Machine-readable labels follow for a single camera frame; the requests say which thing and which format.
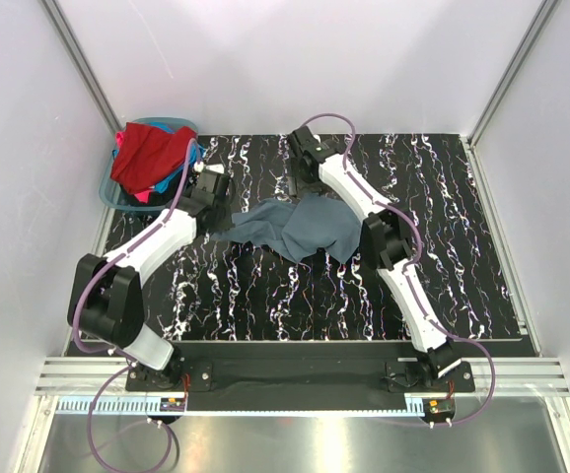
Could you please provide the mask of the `grey-blue t shirt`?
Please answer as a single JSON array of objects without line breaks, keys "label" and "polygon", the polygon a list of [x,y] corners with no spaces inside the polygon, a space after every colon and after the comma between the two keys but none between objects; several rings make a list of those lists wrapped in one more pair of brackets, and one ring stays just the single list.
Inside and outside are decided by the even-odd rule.
[{"label": "grey-blue t shirt", "polygon": [[348,205],[316,194],[297,203],[264,199],[233,214],[232,223],[212,238],[266,246],[294,263],[322,249],[343,264],[358,249],[361,232],[361,222]]}]

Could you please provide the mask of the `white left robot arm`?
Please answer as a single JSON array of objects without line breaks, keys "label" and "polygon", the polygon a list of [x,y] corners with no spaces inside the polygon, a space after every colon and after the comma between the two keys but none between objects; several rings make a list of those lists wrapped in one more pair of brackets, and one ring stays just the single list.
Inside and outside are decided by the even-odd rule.
[{"label": "white left robot arm", "polygon": [[228,187],[221,165],[207,166],[179,198],[140,234],[103,256],[87,254],[77,263],[67,320],[118,350],[163,390],[182,380],[178,347],[145,321],[143,286],[174,253],[198,237],[232,225]]}]

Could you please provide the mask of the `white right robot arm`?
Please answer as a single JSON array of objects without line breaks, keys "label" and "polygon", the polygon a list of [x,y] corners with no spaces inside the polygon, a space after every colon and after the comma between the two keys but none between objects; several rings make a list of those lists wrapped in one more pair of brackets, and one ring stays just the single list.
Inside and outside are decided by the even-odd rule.
[{"label": "white right robot arm", "polygon": [[293,177],[332,190],[361,223],[362,261],[389,287],[400,309],[414,350],[413,380],[439,390],[461,364],[453,342],[439,323],[415,269],[422,241],[411,220],[365,180],[334,144],[322,141],[302,126],[287,136]]}]

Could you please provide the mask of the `black garment in basket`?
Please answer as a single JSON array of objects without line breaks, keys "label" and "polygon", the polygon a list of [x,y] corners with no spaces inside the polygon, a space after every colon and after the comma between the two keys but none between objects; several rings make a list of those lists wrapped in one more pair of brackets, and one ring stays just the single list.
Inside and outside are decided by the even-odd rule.
[{"label": "black garment in basket", "polygon": [[163,193],[156,192],[153,188],[150,194],[148,204],[139,203],[134,197],[135,194],[130,194],[123,185],[119,186],[120,196],[122,201],[129,207],[134,208],[135,211],[155,212],[164,209],[174,197],[174,192],[170,187]]}]

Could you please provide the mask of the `pink garment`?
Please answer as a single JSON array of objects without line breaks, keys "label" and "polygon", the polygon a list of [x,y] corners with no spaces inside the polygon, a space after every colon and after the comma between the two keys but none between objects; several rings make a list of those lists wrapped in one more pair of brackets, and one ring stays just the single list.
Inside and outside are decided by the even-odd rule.
[{"label": "pink garment", "polygon": [[139,203],[142,204],[148,204],[149,203],[149,199],[150,199],[150,194],[151,194],[152,190],[151,189],[146,189],[144,191],[138,192],[134,195],[134,197],[136,198],[136,200]]}]

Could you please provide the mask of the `red t shirt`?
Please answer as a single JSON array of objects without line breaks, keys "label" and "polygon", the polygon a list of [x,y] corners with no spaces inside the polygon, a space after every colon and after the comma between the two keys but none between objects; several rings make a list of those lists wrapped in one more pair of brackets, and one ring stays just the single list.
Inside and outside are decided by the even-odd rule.
[{"label": "red t shirt", "polygon": [[175,132],[128,122],[111,166],[110,178],[130,194],[155,186],[179,169],[197,133],[184,126]]}]

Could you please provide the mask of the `teal plastic laundry basket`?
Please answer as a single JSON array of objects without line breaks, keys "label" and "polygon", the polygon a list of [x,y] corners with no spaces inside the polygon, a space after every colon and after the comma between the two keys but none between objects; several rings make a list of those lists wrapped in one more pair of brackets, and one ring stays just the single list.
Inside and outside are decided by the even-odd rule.
[{"label": "teal plastic laundry basket", "polygon": [[[184,126],[187,126],[187,127],[192,128],[197,133],[197,136],[198,136],[197,126],[194,123],[192,123],[191,121],[181,119],[181,118],[147,117],[147,118],[137,119],[133,122],[149,124],[152,126],[153,126],[154,122],[162,122],[162,123],[169,125],[174,130],[174,132],[179,130],[180,128],[182,128]],[[100,187],[100,197],[101,197],[102,201],[107,206],[109,206],[110,208],[113,208],[113,209],[116,209],[116,210],[119,210],[122,212],[144,212],[144,211],[135,211],[134,208],[129,208],[121,199],[120,189],[119,189],[120,184],[114,182],[110,178],[111,166],[113,164],[114,158],[117,155],[118,145],[122,141],[122,131],[123,130],[121,130],[115,134],[115,146],[114,146],[114,149],[112,150],[112,155],[111,155],[111,158],[109,159],[109,163],[107,165],[107,170],[106,170],[104,178],[102,180],[102,185]],[[184,164],[182,165],[183,167],[192,167],[189,164],[190,155],[191,155],[191,153],[190,154],[186,153],[186,160],[185,160]],[[174,197],[175,197],[176,192],[178,190],[178,186],[181,183],[184,183],[184,184],[188,183],[188,181],[186,179],[181,178],[181,175],[172,180],[171,188],[174,192]]]}]

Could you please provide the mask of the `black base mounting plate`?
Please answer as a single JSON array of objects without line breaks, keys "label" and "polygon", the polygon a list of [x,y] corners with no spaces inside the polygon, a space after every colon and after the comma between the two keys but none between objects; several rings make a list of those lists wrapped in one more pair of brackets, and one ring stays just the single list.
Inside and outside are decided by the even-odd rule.
[{"label": "black base mounting plate", "polygon": [[129,391],[190,392],[222,390],[232,385],[269,386],[355,385],[382,388],[392,393],[473,393],[475,382],[469,363],[462,362],[438,380],[428,380],[412,360],[383,359],[192,359],[180,363],[172,376],[144,367],[127,375]]}]

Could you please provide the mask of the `aluminium front rail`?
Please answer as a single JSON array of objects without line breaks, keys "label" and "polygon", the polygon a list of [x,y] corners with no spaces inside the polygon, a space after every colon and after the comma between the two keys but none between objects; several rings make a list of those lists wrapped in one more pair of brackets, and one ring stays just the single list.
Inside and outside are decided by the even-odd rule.
[{"label": "aluminium front rail", "polygon": [[[475,382],[473,393],[498,396],[565,397],[569,394],[562,368],[554,359],[495,358],[492,362],[468,358]],[[41,393],[85,393],[101,386],[111,375],[127,367],[119,358],[49,358],[44,363],[36,390]]]}]

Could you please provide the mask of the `aluminium frame post left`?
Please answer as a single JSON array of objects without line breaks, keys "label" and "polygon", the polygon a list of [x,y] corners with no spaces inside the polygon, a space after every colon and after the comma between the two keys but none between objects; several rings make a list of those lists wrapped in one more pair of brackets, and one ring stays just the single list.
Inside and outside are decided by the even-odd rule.
[{"label": "aluminium frame post left", "polygon": [[55,0],[39,0],[38,3],[62,42],[62,45],[108,129],[111,132],[117,132],[120,128],[120,121],[60,3]]}]

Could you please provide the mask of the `aluminium frame post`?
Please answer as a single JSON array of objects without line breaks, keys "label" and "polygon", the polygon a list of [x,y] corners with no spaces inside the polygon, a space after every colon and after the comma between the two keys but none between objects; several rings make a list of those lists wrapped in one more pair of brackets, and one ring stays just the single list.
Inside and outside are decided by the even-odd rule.
[{"label": "aluminium frame post", "polygon": [[60,3],[55,0],[39,0],[38,3],[62,42],[62,45],[108,129],[111,132],[117,132],[120,128],[120,121]]},{"label": "aluminium frame post", "polygon": [[504,73],[491,94],[483,112],[480,114],[476,124],[466,137],[471,148],[475,148],[479,143],[487,126],[492,121],[504,98],[506,98],[517,76],[530,57],[534,46],[560,4],[561,1],[559,0],[542,0],[539,3],[531,22],[526,28],[526,31],[524,32],[513,56],[504,70]]}]

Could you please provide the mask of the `aluminium frame post right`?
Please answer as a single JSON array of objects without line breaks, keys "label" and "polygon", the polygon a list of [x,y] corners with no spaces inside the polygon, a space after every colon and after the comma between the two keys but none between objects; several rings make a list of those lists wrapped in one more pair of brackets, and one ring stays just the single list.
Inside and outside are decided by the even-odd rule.
[{"label": "aluminium frame post right", "polygon": [[504,70],[504,73],[491,94],[483,112],[480,114],[476,124],[466,137],[471,148],[475,148],[479,143],[487,126],[492,121],[504,98],[506,98],[517,76],[530,57],[534,46],[560,4],[561,1],[559,0],[542,0],[539,3],[531,22],[526,28],[526,31],[524,32],[513,56]]}]

